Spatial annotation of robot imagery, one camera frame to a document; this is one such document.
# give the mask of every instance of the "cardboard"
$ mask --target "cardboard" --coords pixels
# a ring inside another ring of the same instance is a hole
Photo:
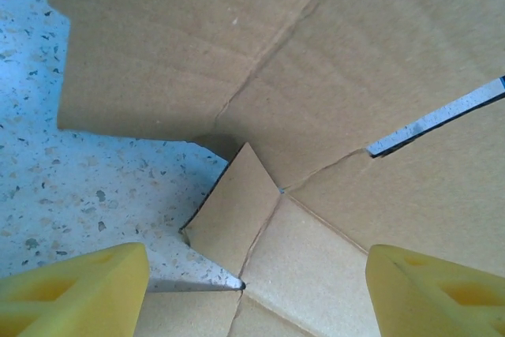
[[[61,128],[259,157],[240,150],[187,230],[249,282],[230,335],[376,335],[376,243],[505,275],[502,103],[365,152],[505,73],[503,0],[50,3],[72,21]]]

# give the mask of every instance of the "terrazzo floor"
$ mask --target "terrazzo floor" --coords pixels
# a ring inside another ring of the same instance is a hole
[[[238,288],[178,229],[226,162],[195,144],[58,131],[69,20],[0,0],[0,277],[143,242],[149,290]]]

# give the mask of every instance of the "cardboard box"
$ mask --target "cardboard box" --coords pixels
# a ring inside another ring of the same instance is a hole
[[[502,103],[365,150],[505,73],[503,0],[50,3],[72,21],[61,128],[250,144],[188,229],[243,295],[150,295],[139,336],[378,335],[376,243],[505,275]]]

